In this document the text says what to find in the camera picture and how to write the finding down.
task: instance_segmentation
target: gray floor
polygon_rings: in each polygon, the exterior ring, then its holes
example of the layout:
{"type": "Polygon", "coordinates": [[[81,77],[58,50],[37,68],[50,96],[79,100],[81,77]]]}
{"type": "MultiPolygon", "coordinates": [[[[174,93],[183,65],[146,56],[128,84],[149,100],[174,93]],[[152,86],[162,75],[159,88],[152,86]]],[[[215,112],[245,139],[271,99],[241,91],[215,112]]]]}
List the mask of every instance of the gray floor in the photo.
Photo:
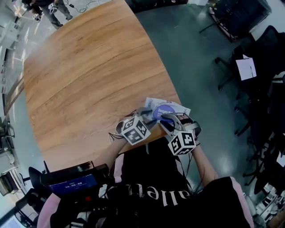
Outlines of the gray floor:
{"type": "MultiPolygon", "coordinates": [[[[203,131],[199,140],[210,162],[220,177],[233,176],[244,188],[248,179],[244,179],[242,174],[254,168],[254,164],[246,162],[247,156],[253,153],[253,149],[246,144],[249,131],[239,138],[234,135],[236,128],[246,123],[244,117],[233,110],[237,104],[237,87],[231,83],[223,91],[218,91],[219,82],[228,72],[224,66],[217,66],[213,62],[217,56],[228,59],[239,43],[231,44],[216,27],[199,34],[199,30],[212,21],[205,9],[196,5],[159,8],[139,13],[137,17],[157,49],[182,105],[191,108],[191,117],[201,124],[203,131]]],[[[10,85],[13,77],[22,72],[22,61],[54,32],[47,20],[43,20],[38,28],[28,17],[22,21],[24,27],[20,42],[16,45],[15,54],[10,53],[8,59],[11,64],[10,85]]],[[[9,115],[15,128],[14,143],[22,172],[26,175],[29,166],[42,169],[42,157],[29,124],[24,93],[9,115]]],[[[188,157],[181,156],[181,160],[186,170],[188,157]]],[[[194,188],[198,186],[200,180],[194,160],[187,178],[194,188]]],[[[251,193],[252,190],[244,188],[244,191],[251,193]]]]}

